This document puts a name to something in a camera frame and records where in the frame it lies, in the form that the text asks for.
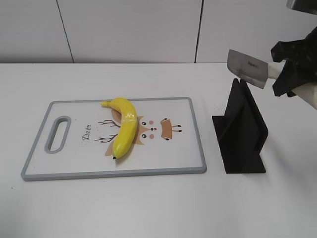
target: deer illustration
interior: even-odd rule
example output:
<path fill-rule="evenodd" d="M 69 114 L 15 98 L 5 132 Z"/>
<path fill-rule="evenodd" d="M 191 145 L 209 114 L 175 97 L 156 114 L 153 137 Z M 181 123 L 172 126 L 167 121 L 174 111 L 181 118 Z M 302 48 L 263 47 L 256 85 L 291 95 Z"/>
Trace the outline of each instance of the deer illustration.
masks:
<path fill-rule="evenodd" d="M 182 132 L 182 130 L 173 130 L 174 127 L 181 127 L 181 125 L 174 125 L 170 122 L 170 119 L 164 118 L 160 121 L 162 126 L 162 134 L 160 135 L 164 140 L 172 139 L 172 134 L 174 132 Z"/>
<path fill-rule="evenodd" d="M 112 114 L 112 117 L 113 119 L 117 122 L 117 123 L 121 123 L 121 114 L 119 112 L 117 112 L 116 110 L 111 110 L 111 114 Z M 137 132 L 136 132 L 136 136 L 134 137 L 134 140 L 133 140 L 133 144 L 138 144 L 138 145 L 144 145 L 142 142 L 141 142 L 141 137 L 142 138 L 147 138 L 147 135 L 144 134 L 144 132 L 146 131 L 156 131 L 157 128 L 156 127 L 152 127 L 152 128 L 147 128 L 145 127 L 145 125 L 147 124 L 145 121 L 141 121 L 141 119 L 143 118 L 143 116 L 138 116 L 138 128 L 137 128 Z M 117 124 L 115 121 L 113 120 L 104 120 L 103 122 L 99 122 L 100 125 L 105 125 L 105 124 L 110 124 L 111 126 L 110 127 L 118 127 L 120 128 L 121 126 L 119 124 Z M 99 137 L 99 139 L 96 139 L 95 141 L 100 141 L 101 143 L 109 143 L 109 146 L 108 146 L 108 149 L 106 151 L 106 156 L 110 156 L 112 155 L 113 151 L 112 151 L 112 148 L 113 148 L 113 139 L 115 139 L 115 137 L 117 136 L 118 134 L 112 134 L 112 135 L 109 135 L 109 138 L 103 138 L 103 137 Z M 153 139 L 154 138 L 154 135 L 153 134 L 150 134 L 149 136 L 150 139 Z"/>
<path fill-rule="evenodd" d="M 114 120 L 108 119 L 108 120 L 104 120 L 103 122 L 99 122 L 98 124 L 100 125 L 110 125 L 110 127 L 118 127 L 120 128 L 120 123 L 121 123 L 121 114 L 119 112 L 117 112 L 116 110 L 111 110 L 111 115 L 113 117 Z M 136 132 L 136 136 L 133 140 L 133 144 L 138 144 L 138 145 L 144 145 L 141 141 L 141 138 L 147 138 L 148 136 L 145 134 L 146 131 L 152 131 L 155 132 L 157 130 L 156 127 L 151 127 L 151 128 L 147 128 L 145 127 L 147 125 L 147 123 L 145 121 L 142 121 L 142 118 L 144 116 L 138 116 L 138 128 L 137 128 L 137 132 Z M 152 125 L 154 122 L 152 120 L 148 121 L 149 125 Z M 170 140 L 172 139 L 172 132 L 181 132 L 181 130 L 173 130 L 174 127 L 181 127 L 181 125 L 175 125 L 172 126 L 170 119 L 164 118 L 161 122 L 160 122 L 161 126 L 162 126 L 162 132 L 161 132 L 161 137 L 164 140 Z M 109 143 L 108 149 L 106 151 L 106 156 L 110 156 L 112 155 L 113 151 L 113 143 L 114 143 L 114 139 L 118 134 L 110 134 L 109 137 L 105 138 L 105 137 L 99 137 L 98 139 L 96 139 L 95 141 L 99 141 L 100 143 Z M 154 138 L 154 134 L 150 134 L 149 135 L 150 139 Z"/>

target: knife handle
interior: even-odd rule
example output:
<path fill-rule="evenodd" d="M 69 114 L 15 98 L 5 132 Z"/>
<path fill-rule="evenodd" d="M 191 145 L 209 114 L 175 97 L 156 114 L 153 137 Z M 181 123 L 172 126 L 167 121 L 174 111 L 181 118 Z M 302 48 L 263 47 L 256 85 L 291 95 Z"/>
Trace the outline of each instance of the knife handle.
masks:
<path fill-rule="evenodd" d="M 268 77 L 277 79 L 281 73 L 281 70 L 268 66 Z M 306 83 L 302 86 L 292 89 L 292 92 L 317 109 L 317 83 Z"/>

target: yellow banana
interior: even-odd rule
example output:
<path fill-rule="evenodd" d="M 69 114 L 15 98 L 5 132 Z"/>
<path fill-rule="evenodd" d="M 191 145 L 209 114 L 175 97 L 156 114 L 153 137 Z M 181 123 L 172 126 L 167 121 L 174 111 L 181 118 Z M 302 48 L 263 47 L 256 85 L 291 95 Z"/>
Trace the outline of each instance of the yellow banana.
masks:
<path fill-rule="evenodd" d="M 103 107 L 111 107 L 121 113 L 121 128 L 113 143 L 113 159 L 124 156 L 130 149 L 138 127 L 137 112 L 131 102 L 125 98 L 115 98 L 102 102 Z"/>

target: table surface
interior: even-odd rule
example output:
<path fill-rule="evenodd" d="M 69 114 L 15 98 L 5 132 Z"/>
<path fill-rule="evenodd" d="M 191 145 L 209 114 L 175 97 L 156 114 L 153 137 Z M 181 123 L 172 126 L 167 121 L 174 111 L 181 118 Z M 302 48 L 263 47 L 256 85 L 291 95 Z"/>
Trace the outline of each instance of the table surface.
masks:
<path fill-rule="evenodd" d="M 225 63 L 0 64 L 1 238 L 316 237 L 317 111 L 250 86 L 269 129 L 266 174 L 227 175 L 211 116 L 225 111 Z M 207 172 L 24 182 L 20 172 L 51 101 L 193 100 Z"/>

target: cleaver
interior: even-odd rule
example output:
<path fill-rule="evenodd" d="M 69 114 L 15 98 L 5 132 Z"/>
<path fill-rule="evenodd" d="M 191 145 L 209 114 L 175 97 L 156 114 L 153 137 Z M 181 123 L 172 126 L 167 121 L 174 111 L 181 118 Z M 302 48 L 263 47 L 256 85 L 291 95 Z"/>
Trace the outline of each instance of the cleaver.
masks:
<path fill-rule="evenodd" d="M 227 67 L 234 75 L 262 89 L 269 78 L 277 79 L 281 73 L 267 62 L 234 50 L 229 50 Z M 304 84 L 292 92 L 317 109 L 316 83 Z"/>

